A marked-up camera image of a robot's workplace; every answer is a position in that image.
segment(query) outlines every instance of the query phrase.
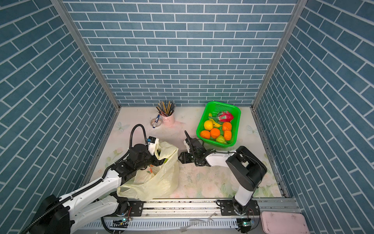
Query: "pink pen holder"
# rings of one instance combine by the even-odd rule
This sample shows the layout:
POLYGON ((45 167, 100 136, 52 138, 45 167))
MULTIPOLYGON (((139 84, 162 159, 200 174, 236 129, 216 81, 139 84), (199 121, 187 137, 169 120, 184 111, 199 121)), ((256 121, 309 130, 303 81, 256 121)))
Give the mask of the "pink pen holder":
POLYGON ((164 126, 170 127, 170 126, 173 126, 175 123, 174 113, 168 117, 161 116, 161 118, 162 118, 162 123, 164 126))

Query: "orange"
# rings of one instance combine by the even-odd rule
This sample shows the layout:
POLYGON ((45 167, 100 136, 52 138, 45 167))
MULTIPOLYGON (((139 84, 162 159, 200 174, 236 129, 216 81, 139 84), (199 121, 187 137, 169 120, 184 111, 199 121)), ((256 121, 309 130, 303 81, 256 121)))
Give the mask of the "orange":
POLYGON ((229 131, 229 130, 224 131, 223 132, 223 137, 225 138, 225 140, 231 140, 231 137, 232 137, 231 131, 229 131))
POLYGON ((211 137, 216 139, 217 137, 219 137, 221 135, 221 132, 218 128, 213 128, 211 130, 211 137))
POLYGON ((222 131, 225 131, 225 130, 230 130, 231 131, 232 128, 233 128, 233 126, 229 122, 224 122, 222 124, 222 131))
POLYGON ((207 130, 203 130, 200 132, 200 136, 205 139, 210 139, 210 132, 207 130))

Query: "green basket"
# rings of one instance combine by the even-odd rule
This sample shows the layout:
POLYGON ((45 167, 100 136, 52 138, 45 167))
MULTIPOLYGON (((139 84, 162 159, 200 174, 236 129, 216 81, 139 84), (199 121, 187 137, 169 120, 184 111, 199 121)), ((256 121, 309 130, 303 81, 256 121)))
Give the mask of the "green basket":
MULTIPOLYGON (((201 116, 200 123, 199 123, 199 125, 196 129, 197 137, 202 139, 204 142, 206 142, 208 144, 211 144, 211 145, 214 145, 214 146, 218 146, 218 147, 222 147, 222 148, 227 148, 227 147, 233 146, 236 143, 237 131, 238 131, 238 128, 239 128, 239 121, 240 121, 240 114, 241 114, 241 111, 236 106, 226 104, 226 103, 217 102, 217 101, 208 102, 205 106, 203 116, 201 116), (212 113, 212 116, 216 117, 219 112, 226 111, 226 110, 229 111, 234 116, 234 119, 231 121, 231 125, 232 125, 232 129, 231 129, 232 138, 231 138, 231 140, 226 141, 227 144, 222 144, 222 143, 216 142, 213 138, 210 138, 210 139, 202 138, 200 136, 200 132, 205 130, 204 129, 204 122, 209 119, 208 118, 209 113, 212 113)), ((219 130, 221 131, 221 135, 223 135, 222 126, 219 128, 219 130)))

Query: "yellow plastic bag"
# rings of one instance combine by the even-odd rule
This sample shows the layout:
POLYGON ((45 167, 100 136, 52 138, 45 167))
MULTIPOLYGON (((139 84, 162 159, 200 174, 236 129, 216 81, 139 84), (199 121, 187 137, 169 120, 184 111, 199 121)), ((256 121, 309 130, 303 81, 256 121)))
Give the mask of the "yellow plastic bag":
POLYGON ((165 162, 158 167, 138 170, 134 179, 117 188, 119 197, 148 201, 166 197, 177 188, 179 180, 178 148, 167 142, 160 142, 156 145, 154 153, 158 160, 166 158, 165 162))

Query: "pink tray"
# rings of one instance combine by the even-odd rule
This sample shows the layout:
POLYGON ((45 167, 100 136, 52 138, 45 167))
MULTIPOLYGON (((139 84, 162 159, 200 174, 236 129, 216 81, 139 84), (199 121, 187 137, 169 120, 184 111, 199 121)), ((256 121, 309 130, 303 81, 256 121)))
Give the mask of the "pink tray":
POLYGON ((261 222, 267 234, 309 234, 302 214, 264 211, 261 222))

